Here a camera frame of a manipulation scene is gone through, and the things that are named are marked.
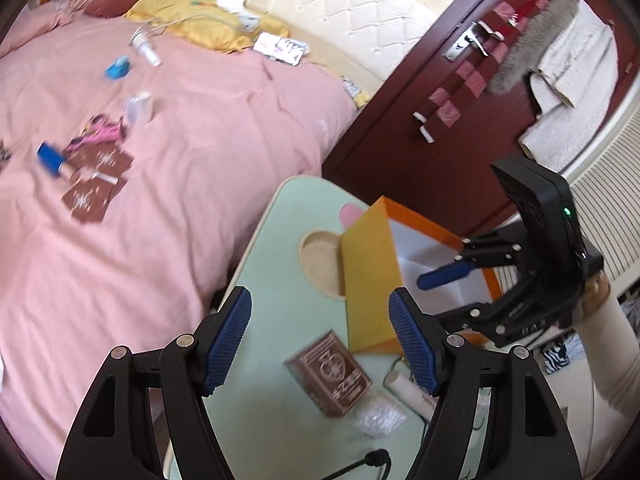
yellow pillow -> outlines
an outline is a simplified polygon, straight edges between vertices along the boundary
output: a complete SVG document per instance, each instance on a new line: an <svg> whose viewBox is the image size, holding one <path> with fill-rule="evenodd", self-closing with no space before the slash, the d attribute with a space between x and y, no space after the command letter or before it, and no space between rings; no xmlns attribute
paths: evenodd
<svg viewBox="0 0 640 480"><path fill-rule="evenodd" d="M280 20L251 12L260 16L258 28L253 32L247 32L239 18L220 9L215 0L140 0L125 14L125 18L162 25L194 16L190 20L169 25L167 30L191 43L222 52L252 46L261 32L289 37L289 29Z"/></svg>

towel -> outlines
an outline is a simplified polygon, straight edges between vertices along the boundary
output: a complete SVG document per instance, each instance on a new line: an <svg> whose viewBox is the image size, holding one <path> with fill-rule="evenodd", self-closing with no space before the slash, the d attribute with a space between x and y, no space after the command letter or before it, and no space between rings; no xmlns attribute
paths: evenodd
<svg viewBox="0 0 640 480"><path fill-rule="evenodd" d="M611 28L585 1L531 75L538 122L520 143L552 171L562 171L588 145L609 109L618 81L618 49Z"/></svg>
<svg viewBox="0 0 640 480"><path fill-rule="evenodd" d="M494 95L509 93L518 81L539 66L546 50L571 25L577 13L578 0L549 1L546 9L527 24L522 36L509 49L488 91Z"/></svg>

white bottle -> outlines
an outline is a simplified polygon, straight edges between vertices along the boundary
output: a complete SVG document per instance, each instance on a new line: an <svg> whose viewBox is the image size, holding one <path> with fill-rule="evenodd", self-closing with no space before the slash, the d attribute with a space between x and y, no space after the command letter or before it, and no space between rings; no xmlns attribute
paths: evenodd
<svg viewBox="0 0 640 480"><path fill-rule="evenodd" d="M149 92L138 92L125 102L124 117L129 126L144 126L152 119L153 113L153 102Z"/></svg>
<svg viewBox="0 0 640 480"><path fill-rule="evenodd" d="M396 371L388 373L385 377L384 385L414 412L427 421L431 421L438 401L421 389L420 386L412 383L407 377Z"/></svg>
<svg viewBox="0 0 640 480"><path fill-rule="evenodd" d="M140 56L144 56L152 67L160 66L162 61L151 46L148 37L141 30L131 38L131 46Z"/></svg>

white tube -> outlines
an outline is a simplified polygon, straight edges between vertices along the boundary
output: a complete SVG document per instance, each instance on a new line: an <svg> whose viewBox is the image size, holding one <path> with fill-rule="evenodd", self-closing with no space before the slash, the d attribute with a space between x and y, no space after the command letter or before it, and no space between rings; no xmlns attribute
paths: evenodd
<svg viewBox="0 0 640 480"><path fill-rule="evenodd" d="M162 61L160 61L158 54L156 54L156 51L153 50L153 47L148 41L145 41L145 43L140 45L140 47L138 48L138 52L146 57L146 60L152 67L160 66L160 64L162 64Z"/></svg>
<svg viewBox="0 0 640 480"><path fill-rule="evenodd" d="M137 31L137 33L133 35L133 38L131 38L131 45L136 52L140 54L140 56L144 56L146 58L152 67L160 66L160 64L162 64L158 54L156 54L156 51L151 46L146 34L142 30Z"/></svg>
<svg viewBox="0 0 640 480"><path fill-rule="evenodd" d="M385 377L384 385L415 413L431 421L438 401L421 389L420 386L412 383L407 377L396 371L390 372Z"/></svg>

white towel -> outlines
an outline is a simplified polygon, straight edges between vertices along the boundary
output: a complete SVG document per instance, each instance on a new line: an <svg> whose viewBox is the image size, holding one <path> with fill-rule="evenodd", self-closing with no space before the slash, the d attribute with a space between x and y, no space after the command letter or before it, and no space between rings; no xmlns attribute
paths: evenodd
<svg viewBox="0 0 640 480"><path fill-rule="evenodd" d="M542 166L564 170L596 134L617 81L613 32L580 0L572 24L531 75L542 113L518 140L522 149Z"/></svg>

